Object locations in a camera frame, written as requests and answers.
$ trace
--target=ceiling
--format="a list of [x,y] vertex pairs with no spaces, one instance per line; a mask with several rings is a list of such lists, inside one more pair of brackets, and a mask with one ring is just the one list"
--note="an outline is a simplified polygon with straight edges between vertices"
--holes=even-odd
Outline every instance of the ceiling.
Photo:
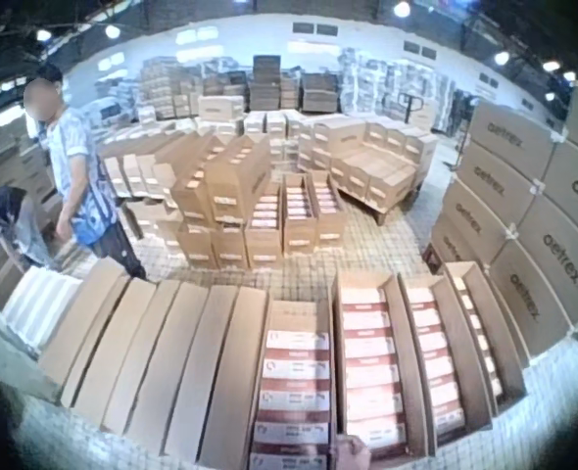
[[[52,43],[99,11],[107,13],[107,22],[120,26],[117,41],[190,22],[255,13],[387,24],[460,50],[495,68],[540,101],[548,91],[555,92],[558,99],[548,106],[558,118],[565,116],[570,95],[569,83],[561,73],[578,73],[578,0],[415,0],[411,16],[405,20],[392,14],[397,0],[134,0],[130,8],[113,14],[118,3],[121,0],[0,0],[0,82],[37,67],[44,52],[35,39],[40,26],[52,31]],[[106,38],[103,30],[93,27],[66,43],[51,60],[65,71],[112,45],[114,41]],[[493,57],[504,48],[511,52],[512,60],[499,68]],[[558,59],[563,69],[544,72],[541,63],[548,59]],[[21,93],[20,87],[4,93],[0,108]]]

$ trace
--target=hand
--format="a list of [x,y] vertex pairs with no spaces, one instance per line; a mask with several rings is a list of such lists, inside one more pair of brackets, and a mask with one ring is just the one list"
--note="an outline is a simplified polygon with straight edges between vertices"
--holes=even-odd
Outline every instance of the hand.
[[70,218],[67,217],[63,212],[61,212],[60,217],[58,217],[58,223],[56,224],[56,234],[64,242],[67,242],[73,234]]
[[356,436],[337,436],[335,470],[368,470],[369,448]]

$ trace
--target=dark pants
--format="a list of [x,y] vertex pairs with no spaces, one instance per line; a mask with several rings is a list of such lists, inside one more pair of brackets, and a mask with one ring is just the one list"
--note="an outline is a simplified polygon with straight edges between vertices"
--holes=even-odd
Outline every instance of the dark pants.
[[98,258],[111,257],[121,264],[128,275],[145,279],[145,269],[130,246],[130,241],[117,221],[106,229],[102,238],[89,247]]

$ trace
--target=tiled floor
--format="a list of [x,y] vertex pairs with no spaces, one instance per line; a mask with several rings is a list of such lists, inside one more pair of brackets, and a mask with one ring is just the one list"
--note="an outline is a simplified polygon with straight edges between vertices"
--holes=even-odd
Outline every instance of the tiled floor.
[[[427,272],[420,250],[441,208],[450,173],[441,162],[453,163],[457,153],[440,145],[436,161],[411,208],[396,209],[384,227],[369,214],[348,204],[350,220],[342,253],[291,258],[281,271],[193,271],[183,261],[168,259],[156,241],[140,241],[136,251],[153,280],[176,278],[202,285],[243,284],[269,289],[276,298],[311,301],[325,295],[340,268]],[[82,276],[93,258],[67,247],[66,272]],[[566,340],[525,372],[529,397],[495,420],[492,430],[476,433],[438,451],[414,469],[525,469],[539,464],[554,433],[578,415],[578,343]],[[26,463],[52,469],[178,469],[194,468],[170,457],[148,455],[123,438],[99,432],[64,409],[32,398],[14,398],[23,409],[13,437]]]

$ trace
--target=man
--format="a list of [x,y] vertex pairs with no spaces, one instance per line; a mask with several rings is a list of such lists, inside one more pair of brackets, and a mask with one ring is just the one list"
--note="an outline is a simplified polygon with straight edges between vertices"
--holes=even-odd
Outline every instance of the man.
[[63,209],[56,232],[63,240],[74,234],[77,242],[98,258],[111,257],[130,276],[145,278],[118,220],[115,197],[97,156],[90,124],[63,101],[63,74],[46,64],[24,92],[28,114],[45,122],[50,159]]
[[[0,244],[21,271],[28,264],[59,270],[50,257],[34,216],[34,202],[21,188],[0,187]],[[14,248],[17,246],[22,255]]]

